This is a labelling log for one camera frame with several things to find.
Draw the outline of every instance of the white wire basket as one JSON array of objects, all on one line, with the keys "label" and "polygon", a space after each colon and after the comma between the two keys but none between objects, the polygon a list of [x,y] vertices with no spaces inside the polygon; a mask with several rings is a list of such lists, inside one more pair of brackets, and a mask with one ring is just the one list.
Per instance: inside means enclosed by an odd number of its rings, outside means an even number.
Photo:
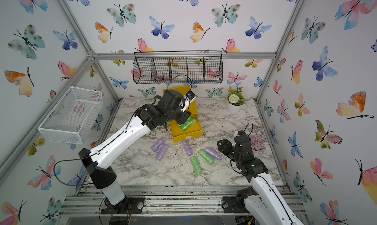
[{"label": "white wire basket", "polygon": [[50,141],[83,144],[85,131],[94,124],[101,108],[102,93],[69,87],[38,131]]}]

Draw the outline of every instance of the potted plant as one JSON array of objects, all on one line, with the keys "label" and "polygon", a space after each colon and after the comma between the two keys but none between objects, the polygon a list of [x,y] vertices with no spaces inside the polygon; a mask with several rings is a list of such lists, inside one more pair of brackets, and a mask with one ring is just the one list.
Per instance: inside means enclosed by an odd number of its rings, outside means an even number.
[{"label": "potted plant", "polygon": [[237,114],[245,103],[245,98],[242,96],[242,87],[236,87],[233,89],[231,86],[228,88],[228,104],[227,110],[231,114]]}]

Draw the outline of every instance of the white flower pot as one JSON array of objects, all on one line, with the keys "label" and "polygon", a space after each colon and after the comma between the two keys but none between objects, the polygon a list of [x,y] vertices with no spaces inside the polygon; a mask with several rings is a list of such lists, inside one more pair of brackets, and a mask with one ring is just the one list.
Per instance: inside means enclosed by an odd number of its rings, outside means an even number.
[{"label": "white flower pot", "polygon": [[238,112],[243,108],[242,105],[232,105],[227,101],[227,110],[230,114],[238,114]]}]

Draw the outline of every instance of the wire mesh basket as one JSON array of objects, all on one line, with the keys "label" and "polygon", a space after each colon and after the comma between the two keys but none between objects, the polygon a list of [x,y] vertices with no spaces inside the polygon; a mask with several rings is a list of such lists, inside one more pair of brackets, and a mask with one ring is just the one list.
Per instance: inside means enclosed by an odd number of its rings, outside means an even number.
[{"label": "wire mesh basket", "polygon": [[82,137],[91,127],[102,108],[102,93],[79,87],[69,87],[38,131],[50,141],[83,144]]},{"label": "wire mesh basket", "polygon": [[221,51],[135,52],[133,79],[136,84],[222,82]]}]

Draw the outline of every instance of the green wrapped roll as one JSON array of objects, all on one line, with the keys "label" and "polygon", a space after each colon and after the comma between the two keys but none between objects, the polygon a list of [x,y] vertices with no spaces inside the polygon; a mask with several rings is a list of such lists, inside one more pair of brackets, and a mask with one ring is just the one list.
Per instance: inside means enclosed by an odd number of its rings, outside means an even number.
[{"label": "green wrapped roll", "polygon": [[193,156],[193,157],[190,158],[190,161],[191,161],[192,167],[194,168],[195,175],[196,176],[201,175],[202,174],[202,168],[199,165],[198,158],[196,156]]},{"label": "green wrapped roll", "polygon": [[201,149],[199,151],[199,155],[201,155],[205,161],[207,161],[207,163],[211,166],[213,163],[214,163],[214,159],[212,157],[210,157],[207,152],[205,152],[205,150]]},{"label": "green wrapped roll", "polygon": [[190,128],[192,125],[194,125],[196,123],[196,119],[195,118],[188,118],[187,121],[184,123],[184,124],[178,124],[178,127],[180,129],[182,129],[182,131],[186,131],[188,128]]}]

